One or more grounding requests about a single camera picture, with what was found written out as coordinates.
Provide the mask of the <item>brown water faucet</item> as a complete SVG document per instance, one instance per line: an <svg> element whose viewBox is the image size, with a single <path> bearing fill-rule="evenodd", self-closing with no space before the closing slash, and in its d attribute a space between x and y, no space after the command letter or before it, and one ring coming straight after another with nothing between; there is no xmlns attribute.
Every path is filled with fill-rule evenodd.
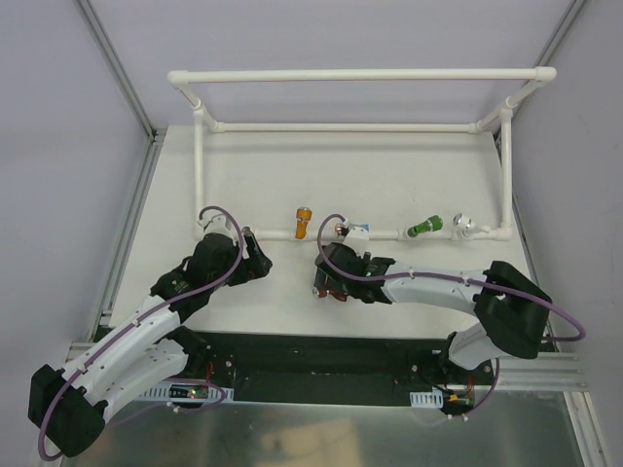
<svg viewBox="0 0 623 467"><path fill-rule="evenodd" d="M333 299L339 301L339 302L345 302L348 297L335 291L335 290L331 290L331 289L324 289L324 288L316 288L313 287L312 288L312 294L318 298L318 299L324 299L327 297L332 297Z"/></svg>

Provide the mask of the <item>white PVC pipe frame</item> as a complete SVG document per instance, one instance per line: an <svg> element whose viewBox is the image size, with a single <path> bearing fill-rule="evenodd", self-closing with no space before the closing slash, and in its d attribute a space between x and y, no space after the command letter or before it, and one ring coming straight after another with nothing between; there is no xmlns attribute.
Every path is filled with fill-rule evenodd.
<svg viewBox="0 0 623 467"><path fill-rule="evenodd" d="M252 71L171 70L169 83L189 102L194 132L194 207L203 209L204 133L225 132L320 132L320 133L465 133L480 134L493 122L500 122L501 220L492 228L490 239L506 241L513 236L512 200L512 118L519 104L557 77L552 66L533 68L441 68L441 69L310 69ZM466 124L399 123L227 123L216 120L206 104L192 90L194 84L296 83L296 82L379 82L379 81L522 81L519 90L505 97L485 117Z"/></svg>

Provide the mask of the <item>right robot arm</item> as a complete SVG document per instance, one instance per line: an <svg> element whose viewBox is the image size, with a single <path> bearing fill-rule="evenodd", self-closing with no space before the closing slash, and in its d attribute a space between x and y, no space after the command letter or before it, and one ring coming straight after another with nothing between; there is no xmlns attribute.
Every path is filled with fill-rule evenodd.
<svg viewBox="0 0 623 467"><path fill-rule="evenodd" d="M552 300L506 262L494 261L483 271L416 270L331 242L318 249L314 264L321 297L432 305L474 317L477 323L451 332L440 352L438 372L448 383L461 383L497 357L532 360L539 353Z"/></svg>

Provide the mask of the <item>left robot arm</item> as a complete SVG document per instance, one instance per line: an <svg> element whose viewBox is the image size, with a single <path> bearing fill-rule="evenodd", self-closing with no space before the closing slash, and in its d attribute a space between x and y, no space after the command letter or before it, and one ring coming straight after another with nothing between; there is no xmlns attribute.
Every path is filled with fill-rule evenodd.
<svg viewBox="0 0 623 467"><path fill-rule="evenodd" d="M121 408L161 380L198 377L205 345L186 321L219 288L263 278L272 265L249 228L236 236L206 233L193 254L163 274L101 341L57 369L40 367L30 380L27 411L39 430L40 459L84 452Z"/></svg>

